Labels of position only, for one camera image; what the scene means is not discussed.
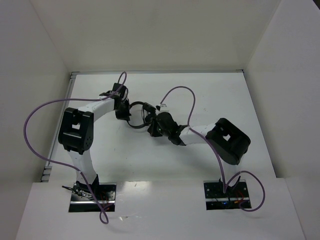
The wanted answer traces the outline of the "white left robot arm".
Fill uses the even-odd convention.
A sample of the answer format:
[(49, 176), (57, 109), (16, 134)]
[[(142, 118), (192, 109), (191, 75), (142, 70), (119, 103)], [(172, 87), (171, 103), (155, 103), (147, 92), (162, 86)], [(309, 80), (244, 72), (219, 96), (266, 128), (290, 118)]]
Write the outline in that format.
[(58, 142), (68, 152), (76, 173), (76, 192), (82, 191), (89, 199), (96, 199), (101, 193), (99, 177), (94, 170), (90, 148), (94, 141), (94, 123), (102, 116), (115, 112), (118, 120), (130, 120), (129, 90), (119, 83), (112, 90), (99, 95), (80, 108), (64, 110)]

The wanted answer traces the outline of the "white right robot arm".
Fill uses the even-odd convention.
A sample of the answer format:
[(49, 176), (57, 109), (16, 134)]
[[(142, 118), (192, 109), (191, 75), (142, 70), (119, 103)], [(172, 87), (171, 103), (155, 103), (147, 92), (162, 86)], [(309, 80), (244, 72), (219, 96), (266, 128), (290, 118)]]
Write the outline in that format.
[(145, 120), (149, 124), (147, 132), (152, 137), (167, 137), (177, 146), (208, 144), (217, 157), (221, 170), (219, 191), (224, 197), (231, 197), (237, 191), (237, 181), (226, 177), (226, 167), (235, 171), (241, 159), (247, 153), (250, 138), (226, 118), (216, 123), (189, 126), (179, 125), (170, 113), (148, 114)]

